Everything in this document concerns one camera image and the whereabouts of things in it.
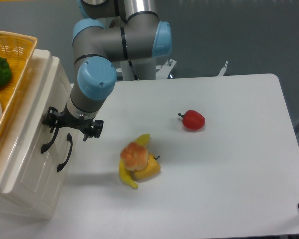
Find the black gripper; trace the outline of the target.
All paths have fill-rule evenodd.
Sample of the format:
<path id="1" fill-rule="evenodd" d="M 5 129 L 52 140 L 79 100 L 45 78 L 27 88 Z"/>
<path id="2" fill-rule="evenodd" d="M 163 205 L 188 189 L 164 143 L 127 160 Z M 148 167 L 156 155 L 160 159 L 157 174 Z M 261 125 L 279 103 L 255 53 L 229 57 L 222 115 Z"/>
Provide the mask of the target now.
<path id="1" fill-rule="evenodd" d="M 49 127 L 49 133 L 53 133 L 55 128 L 72 128 L 79 130 L 83 135 L 83 141 L 88 138 L 99 138 L 104 122 L 102 120 L 85 119 L 83 115 L 78 118 L 73 116 L 67 107 L 59 112 L 57 108 L 50 106 L 43 115 L 42 124 Z"/>

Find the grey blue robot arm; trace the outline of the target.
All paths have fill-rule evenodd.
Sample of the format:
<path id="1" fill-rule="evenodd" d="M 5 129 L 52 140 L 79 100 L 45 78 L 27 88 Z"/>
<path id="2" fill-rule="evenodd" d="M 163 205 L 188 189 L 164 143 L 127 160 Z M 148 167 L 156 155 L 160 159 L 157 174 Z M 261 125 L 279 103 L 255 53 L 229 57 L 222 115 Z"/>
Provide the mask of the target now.
<path id="1" fill-rule="evenodd" d="M 68 127 L 98 138 L 103 122 L 95 116 L 117 80 L 113 63 L 170 54 L 172 33 L 154 0 L 80 0 L 78 6 L 84 19 L 73 28 L 74 86 L 64 109 L 50 107 L 43 124 L 54 136 Z"/>

